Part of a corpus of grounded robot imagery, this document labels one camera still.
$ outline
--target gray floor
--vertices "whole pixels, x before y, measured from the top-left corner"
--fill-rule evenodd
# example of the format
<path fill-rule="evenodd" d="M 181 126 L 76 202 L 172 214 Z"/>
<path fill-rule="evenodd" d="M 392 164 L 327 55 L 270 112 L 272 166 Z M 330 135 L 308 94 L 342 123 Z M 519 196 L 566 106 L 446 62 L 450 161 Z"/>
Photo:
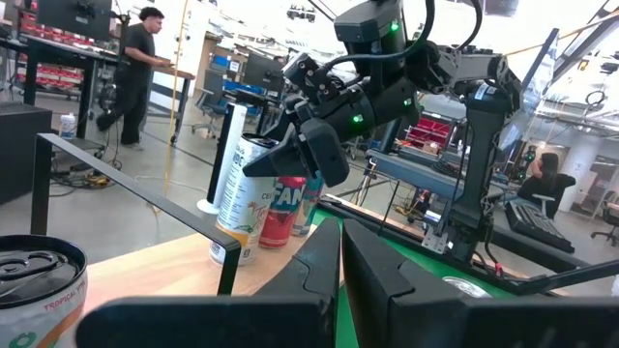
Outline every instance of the gray floor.
<path fill-rule="evenodd" d="M 77 111 L 76 102 L 67 102 L 54 98 L 38 98 L 37 105 L 53 109 L 58 113 Z M 215 218 L 201 213 L 195 203 L 205 196 L 208 188 L 212 165 L 215 160 L 216 140 L 205 139 L 199 134 L 191 134 L 190 125 L 208 121 L 202 118 L 192 103 L 188 104 L 177 148 L 172 149 L 170 179 L 182 184 L 171 184 L 167 197 L 201 217 L 206 223 L 213 224 Z M 119 149 L 118 159 L 123 163 L 122 171 L 155 192 L 163 193 L 162 178 L 165 168 L 166 144 L 168 138 L 166 119 L 149 118 L 146 124 L 142 144 L 143 152 Z M 116 129 L 111 132 L 112 147 L 116 145 Z M 95 125 L 88 125 L 87 138 L 101 141 L 95 132 Z M 114 149 L 106 153 L 110 160 Z M 326 192 L 338 194 L 356 189 L 362 180 L 362 171 L 351 169 L 345 183 L 327 188 Z M 372 188 L 364 204 L 365 208 L 383 214 L 388 206 L 391 193 L 395 187 L 389 183 Z M 53 193 L 63 193 L 67 189 L 53 187 Z M 406 196 L 406 187 L 398 190 L 398 196 Z M 394 211 L 389 217 L 405 222 L 403 216 Z M 0 206 L 0 235 L 25 234 L 29 230 L 30 196 L 21 197 Z M 575 256 L 590 263 L 614 260 L 619 255 L 619 248 L 612 247 L 604 239 L 592 241 L 592 231 L 607 231 L 609 227 L 602 221 L 588 220 L 578 216 L 559 213 L 556 218 L 558 229 L 572 241 Z M 95 263 L 110 257 L 136 251 L 179 237 L 187 236 L 192 231 L 182 223 L 165 214 L 156 215 L 144 201 L 120 187 L 104 190 L 78 190 L 66 197 L 52 198 L 49 210 L 50 235 L 66 239 L 81 246 L 88 254 L 89 262 Z M 550 274 L 549 270 L 539 267 L 497 246 L 493 247 L 497 258 L 507 267 L 529 275 Z M 567 289 L 579 296 L 607 296 L 610 293 L 612 278 L 581 284 Z"/>

